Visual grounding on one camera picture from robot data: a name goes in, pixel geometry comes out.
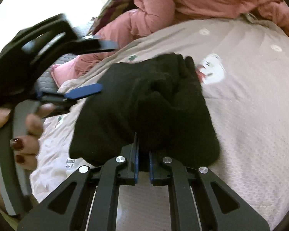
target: folded black garment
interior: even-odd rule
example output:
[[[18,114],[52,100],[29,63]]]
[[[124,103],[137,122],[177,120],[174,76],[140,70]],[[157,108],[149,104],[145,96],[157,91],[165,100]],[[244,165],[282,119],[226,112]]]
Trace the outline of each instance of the folded black garment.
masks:
[[[70,157],[101,166],[139,138],[140,152],[166,149],[187,167],[215,162],[220,146],[191,57],[164,54],[113,64],[87,98],[75,125]]]

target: bed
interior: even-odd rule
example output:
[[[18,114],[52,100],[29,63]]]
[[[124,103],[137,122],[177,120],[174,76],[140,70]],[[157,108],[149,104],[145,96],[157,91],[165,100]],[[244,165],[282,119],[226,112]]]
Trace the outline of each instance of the bed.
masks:
[[[59,92],[98,82],[110,65],[137,65],[159,54],[191,56],[220,141],[220,159],[210,169],[267,220],[273,230],[289,210],[289,38],[270,21],[192,20],[133,41],[65,82]],[[71,113],[47,118],[38,168],[31,175],[40,202],[81,165],[68,148],[85,99]],[[171,230],[168,189],[152,187],[139,174],[137,186],[121,186],[116,230]]]

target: dark red nail polish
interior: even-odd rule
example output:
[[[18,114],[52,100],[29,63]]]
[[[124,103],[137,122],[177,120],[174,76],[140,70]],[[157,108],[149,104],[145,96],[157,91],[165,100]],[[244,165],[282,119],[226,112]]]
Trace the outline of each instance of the dark red nail polish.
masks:
[[[22,155],[16,155],[16,156],[15,156],[15,160],[16,160],[16,162],[19,163],[19,164],[25,163],[25,157],[23,157]]]
[[[20,151],[24,148],[24,144],[21,139],[15,138],[10,140],[10,146],[15,151]]]

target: triangular cutout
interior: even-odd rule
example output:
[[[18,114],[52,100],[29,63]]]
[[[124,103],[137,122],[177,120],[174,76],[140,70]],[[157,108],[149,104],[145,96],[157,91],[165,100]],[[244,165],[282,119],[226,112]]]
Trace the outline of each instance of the triangular cutout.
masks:
[[[76,182],[72,182],[70,185],[68,185],[62,191],[62,193],[59,194],[58,197],[48,205],[48,209],[58,214],[64,214],[76,188],[76,185]]]
[[[230,195],[228,195],[216,182],[211,182],[211,187],[223,214],[228,214],[231,211],[239,208],[239,204]]]

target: pink duvet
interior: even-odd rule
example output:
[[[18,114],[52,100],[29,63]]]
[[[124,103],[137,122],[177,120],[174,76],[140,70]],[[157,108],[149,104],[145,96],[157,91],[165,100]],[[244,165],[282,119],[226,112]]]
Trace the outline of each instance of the pink duvet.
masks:
[[[273,21],[289,36],[289,7],[283,0],[134,0],[139,9],[127,11],[103,27],[97,35],[116,41],[122,48],[133,40],[186,20],[237,18],[253,12]],[[86,54],[54,65],[52,76],[60,87],[76,79],[111,53]]]

